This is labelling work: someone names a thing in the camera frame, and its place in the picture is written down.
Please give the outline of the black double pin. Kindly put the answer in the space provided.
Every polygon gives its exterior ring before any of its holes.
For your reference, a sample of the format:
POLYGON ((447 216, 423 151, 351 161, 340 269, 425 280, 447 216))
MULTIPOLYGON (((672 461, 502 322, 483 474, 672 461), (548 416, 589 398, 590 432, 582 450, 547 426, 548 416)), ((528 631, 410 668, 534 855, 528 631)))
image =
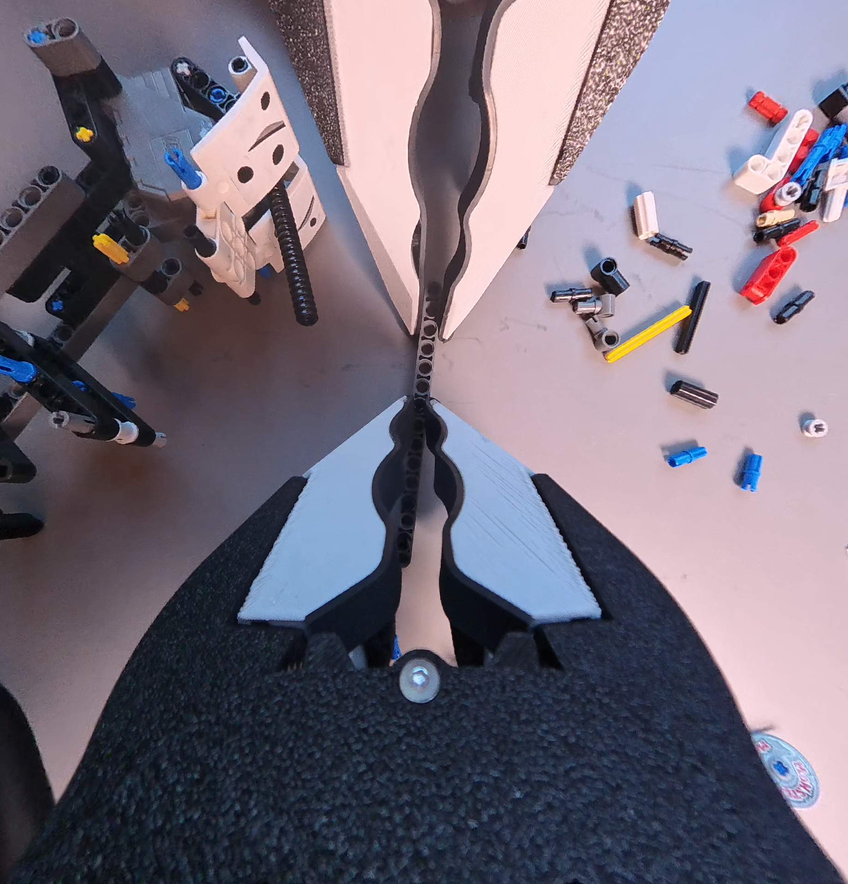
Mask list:
POLYGON ((787 324, 795 315, 801 314, 805 306, 811 303, 815 296, 815 292, 812 290, 796 293, 772 315, 772 321, 779 326, 787 324))

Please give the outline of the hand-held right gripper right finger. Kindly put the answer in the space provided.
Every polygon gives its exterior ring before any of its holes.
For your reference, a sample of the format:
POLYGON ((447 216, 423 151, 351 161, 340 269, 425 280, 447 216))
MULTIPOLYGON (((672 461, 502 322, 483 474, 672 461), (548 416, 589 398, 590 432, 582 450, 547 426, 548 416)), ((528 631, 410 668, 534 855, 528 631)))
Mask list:
POLYGON ((600 618, 532 471, 436 402, 428 444, 448 513, 439 585, 458 665, 481 666, 508 633, 600 618))

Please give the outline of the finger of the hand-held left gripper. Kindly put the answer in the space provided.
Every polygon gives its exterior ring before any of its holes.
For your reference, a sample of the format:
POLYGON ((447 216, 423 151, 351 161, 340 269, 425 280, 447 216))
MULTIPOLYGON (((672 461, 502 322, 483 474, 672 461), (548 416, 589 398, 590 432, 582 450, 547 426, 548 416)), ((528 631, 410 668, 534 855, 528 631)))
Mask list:
POLYGON ((461 197, 440 338, 452 337, 551 195, 551 176, 608 1, 489 4, 481 35, 482 142, 461 197))
POLYGON ((389 297, 415 334, 420 205, 410 145, 436 73, 438 3, 329 1, 328 34, 343 147, 338 176, 389 297))

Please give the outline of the grey desk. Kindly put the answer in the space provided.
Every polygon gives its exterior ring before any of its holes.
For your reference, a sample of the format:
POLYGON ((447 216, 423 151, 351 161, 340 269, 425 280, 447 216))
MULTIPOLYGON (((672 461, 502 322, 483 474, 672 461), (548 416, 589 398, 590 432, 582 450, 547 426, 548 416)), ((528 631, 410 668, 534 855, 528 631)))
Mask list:
POLYGON ((392 403, 175 592, 9 882, 840 882, 701 637, 553 479, 392 403))

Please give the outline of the long grey holed beam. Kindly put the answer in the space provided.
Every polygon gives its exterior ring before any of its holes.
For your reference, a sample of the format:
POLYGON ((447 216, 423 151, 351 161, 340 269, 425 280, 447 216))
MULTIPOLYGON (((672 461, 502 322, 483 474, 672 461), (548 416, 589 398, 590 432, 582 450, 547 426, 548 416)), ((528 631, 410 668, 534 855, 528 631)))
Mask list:
POLYGON ((433 361, 442 311, 440 283, 427 283, 419 307, 417 353, 412 392, 401 412, 404 420, 403 429, 408 431, 408 440, 402 460, 404 478, 401 487, 402 493, 395 506, 396 549, 399 565, 403 569, 412 560, 420 474, 430 425, 433 361))

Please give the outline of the grey elbow connector with pin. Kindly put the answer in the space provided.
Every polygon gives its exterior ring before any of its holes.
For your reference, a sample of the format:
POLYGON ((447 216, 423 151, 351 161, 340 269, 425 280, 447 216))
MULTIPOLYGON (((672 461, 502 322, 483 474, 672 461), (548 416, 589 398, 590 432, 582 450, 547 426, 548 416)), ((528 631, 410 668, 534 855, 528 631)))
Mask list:
POLYGON ((591 288, 571 287, 551 293, 552 303, 569 303, 573 313, 581 318, 614 316, 615 295, 591 288))

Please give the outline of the blue round printed disc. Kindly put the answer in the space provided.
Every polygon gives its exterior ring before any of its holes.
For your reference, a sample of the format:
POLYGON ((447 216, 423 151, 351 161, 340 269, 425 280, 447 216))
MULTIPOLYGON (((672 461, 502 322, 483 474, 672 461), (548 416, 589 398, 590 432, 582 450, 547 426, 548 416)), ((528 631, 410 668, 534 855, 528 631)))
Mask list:
POLYGON ((795 809, 816 805, 820 786, 814 768, 794 746, 776 735, 753 732, 752 741, 784 800, 795 809))

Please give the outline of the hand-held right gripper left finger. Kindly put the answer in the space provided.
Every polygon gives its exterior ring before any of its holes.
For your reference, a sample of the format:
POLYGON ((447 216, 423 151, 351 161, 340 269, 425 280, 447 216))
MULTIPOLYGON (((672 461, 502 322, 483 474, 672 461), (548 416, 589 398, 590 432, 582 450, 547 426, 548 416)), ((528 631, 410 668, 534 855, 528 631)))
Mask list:
POLYGON ((334 633, 357 667, 385 667, 414 531, 412 399, 386 408, 304 479, 238 622, 334 633))

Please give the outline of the black axle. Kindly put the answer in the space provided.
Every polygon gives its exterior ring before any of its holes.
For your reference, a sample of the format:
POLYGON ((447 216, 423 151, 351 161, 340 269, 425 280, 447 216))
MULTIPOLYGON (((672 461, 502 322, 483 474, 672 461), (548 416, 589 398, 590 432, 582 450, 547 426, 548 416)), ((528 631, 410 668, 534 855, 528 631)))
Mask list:
POLYGON ((679 355, 686 355, 691 346, 695 333, 703 314, 703 308, 709 294, 711 282, 701 280, 695 285, 695 289, 691 295, 688 306, 690 307, 690 315, 682 322, 680 333, 676 339, 674 351, 679 355))

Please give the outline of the black toy truck chassis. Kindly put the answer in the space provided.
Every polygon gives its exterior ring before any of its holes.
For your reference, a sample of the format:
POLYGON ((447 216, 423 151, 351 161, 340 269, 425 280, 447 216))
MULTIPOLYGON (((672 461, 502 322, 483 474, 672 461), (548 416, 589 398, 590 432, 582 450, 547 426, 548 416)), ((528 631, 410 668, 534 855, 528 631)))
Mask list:
POLYGON ((303 249, 324 218, 285 106, 245 38, 232 85, 194 61, 118 77, 76 20, 30 28, 87 165, 42 167, 0 214, 0 483, 36 475, 16 436, 26 401, 73 435, 137 448, 164 433, 79 360, 136 289, 186 311, 201 291, 167 248, 186 241, 215 282, 259 302, 268 269, 285 271, 297 322, 318 320, 303 249))

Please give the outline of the yellow axle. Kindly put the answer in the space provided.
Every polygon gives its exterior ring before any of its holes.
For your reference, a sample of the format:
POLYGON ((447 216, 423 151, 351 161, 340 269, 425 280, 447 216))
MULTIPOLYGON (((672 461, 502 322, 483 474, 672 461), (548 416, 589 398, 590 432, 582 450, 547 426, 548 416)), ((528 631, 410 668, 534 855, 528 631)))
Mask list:
POLYGON ((692 312, 692 309, 688 305, 684 305, 674 310, 671 314, 662 317, 649 327, 635 334, 633 337, 629 337, 629 339, 619 343, 617 347, 609 350, 604 355, 605 361, 608 363, 618 361, 619 359, 648 343, 655 337, 658 337, 660 334, 668 331, 673 326, 676 326, 677 324, 688 318, 690 315, 692 315, 692 312))

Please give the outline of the white thick angled beam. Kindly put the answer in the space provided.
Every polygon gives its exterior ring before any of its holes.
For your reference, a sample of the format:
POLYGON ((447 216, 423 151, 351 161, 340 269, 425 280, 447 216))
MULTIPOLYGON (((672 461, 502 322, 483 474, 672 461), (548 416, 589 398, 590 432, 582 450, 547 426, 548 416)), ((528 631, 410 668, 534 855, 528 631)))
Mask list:
POLYGON ((779 183, 789 169, 813 121, 810 110, 799 109, 777 125, 771 144, 763 154, 755 154, 733 175, 742 189, 760 195, 779 183))

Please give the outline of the pile of assorted small bricks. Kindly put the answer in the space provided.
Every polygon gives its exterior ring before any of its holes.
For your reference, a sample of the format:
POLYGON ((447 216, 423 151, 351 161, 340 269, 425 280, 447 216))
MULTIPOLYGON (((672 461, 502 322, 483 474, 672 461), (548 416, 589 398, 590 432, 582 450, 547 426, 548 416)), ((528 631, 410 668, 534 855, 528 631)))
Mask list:
POLYGON ((790 245, 848 207, 848 81, 815 108, 822 131, 810 127, 788 171, 761 199, 754 242, 790 245))

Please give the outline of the red short beam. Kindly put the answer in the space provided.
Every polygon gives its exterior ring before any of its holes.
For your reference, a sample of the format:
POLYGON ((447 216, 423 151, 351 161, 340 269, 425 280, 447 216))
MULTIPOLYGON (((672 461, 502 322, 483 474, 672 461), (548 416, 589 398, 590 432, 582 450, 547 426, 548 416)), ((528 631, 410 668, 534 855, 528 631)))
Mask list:
POLYGON ((749 280, 740 288, 739 294, 751 304, 761 304, 772 297, 786 273, 798 257, 792 246, 775 249, 753 271, 749 280))

